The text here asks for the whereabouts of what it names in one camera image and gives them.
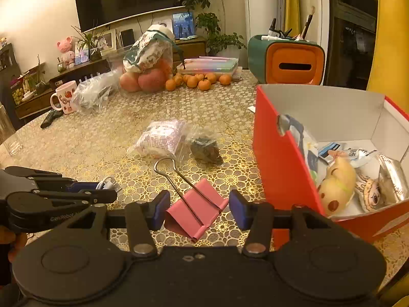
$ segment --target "black remote control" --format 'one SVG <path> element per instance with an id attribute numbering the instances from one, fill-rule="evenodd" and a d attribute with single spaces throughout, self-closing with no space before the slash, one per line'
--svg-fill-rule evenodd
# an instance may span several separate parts
<path id="1" fill-rule="evenodd" d="M 41 129 L 47 128 L 49 125 L 52 124 L 52 122 L 59 118 L 60 116 L 64 115 L 63 111 L 56 111 L 55 109 L 52 109 L 50 113 L 47 114 L 46 118 L 41 124 Z"/>

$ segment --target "cardboard box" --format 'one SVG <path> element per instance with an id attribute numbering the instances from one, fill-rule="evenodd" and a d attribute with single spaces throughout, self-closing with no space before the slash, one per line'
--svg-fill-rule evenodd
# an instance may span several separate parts
<path id="1" fill-rule="evenodd" d="M 266 199 L 277 209 L 306 205 L 325 215 L 291 133 L 282 136 L 277 128 L 280 114 L 289 114 L 301 122 L 319 145 L 342 141 L 351 148 L 377 149 L 399 160 L 409 178 L 409 116 L 388 97 L 340 87 L 260 85 L 253 149 Z M 361 169 L 371 178 L 378 178 L 379 163 L 375 159 Z M 326 165 L 319 160 L 318 182 L 325 176 L 325 170 Z M 409 222 L 409 200 L 367 213 L 355 196 L 347 208 L 332 219 L 373 242 Z M 285 231 L 275 230 L 274 237 L 276 247 L 288 240 Z"/>

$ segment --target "binder clip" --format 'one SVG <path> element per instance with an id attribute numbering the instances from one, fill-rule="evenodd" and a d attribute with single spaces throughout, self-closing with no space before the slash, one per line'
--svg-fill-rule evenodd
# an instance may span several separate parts
<path id="1" fill-rule="evenodd" d="M 169 175 L 158 170 L 157 166 L 163 160 L 171 160 L 175 173 L 192 187 L 185 195 L 181 193 Z M 180 200 L 177 200 L 165 213 L 165 228 L 189 237 L 195 242 L 198 241 L 228 205 L 229 200 L 222 198 L 207 179 L 203 178 L 193 185 L 177 170 L 173 158 L 159 159 L 153 170 L 164 176 L 180 197 Z"/>

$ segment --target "pink mug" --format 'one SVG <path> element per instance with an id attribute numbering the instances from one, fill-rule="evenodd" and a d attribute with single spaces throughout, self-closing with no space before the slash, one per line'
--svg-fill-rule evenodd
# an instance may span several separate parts
<path id="1" fill-rule="evenodd" d="M 75 111 L 74 107 L 71 107 L 70 101 L 72 98 L 72 94 L 76 90 L 76 82 L 69 81 L 60 85 L 58 88 L 55 89 L 55 93 L 52 94 L 50 97 L 51 107 L 56 111 L 64 111 L 65 114 L 69 114 Z M 61 104 L 61 108 L 58 108 L 52 102 L 52 97 L 56 96 Z"/>

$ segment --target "round dining table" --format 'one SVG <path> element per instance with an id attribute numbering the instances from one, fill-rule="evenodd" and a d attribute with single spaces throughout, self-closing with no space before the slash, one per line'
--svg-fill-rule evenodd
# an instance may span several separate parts
<path id="1" fill-rule="evenodd" d="M 249 201 L 263 200 L 263 185 L 252 150 L 254 113 L 247 109 L 255 104 L 257 80 L 243 71 L 242 80 L 230 86 L 219 83 L 202 92 L 178 87 L 172 92 L 115 93 L 99 113 L 75 112 L 54 120 L 48 128 L 40 125 L 47 113 L 17 131 L 23 147 L 10 156 L 0 146 L 2 168 L 12 165 L 61 172 L 78 181 L 100 181 L 114 176 L 122 187 L 109 209 L 150 201 L 161 190 L 169 190 L 171 201 L 177 194 L 165 177 L 154 172 L 156 159 L 127 151 L 152 121 L 179 119 L 207 128 L 217 135 L 223 158 L 220 166 L 206 165 L 193 157 L 179 166 L 191 182 L 206 178 L 224 198 L 237 189 Z M 189 189 L 169 167 L 165 170 L 182 193 Z M 36 233 L 29 243 L 44 233 Z M 194 243 L 191 239 L 167 230 L 152 232 L 160 251 L 163 246 L 243 246 L 248 232 L 241 231 L 227 206 L 206 233 Z M 112 229 L 110 240 L 128 250 L 126 229 Z M 384 286 L 400 269 L 409 255 L 409 224 L 374 243 L 387 261 Z"/>

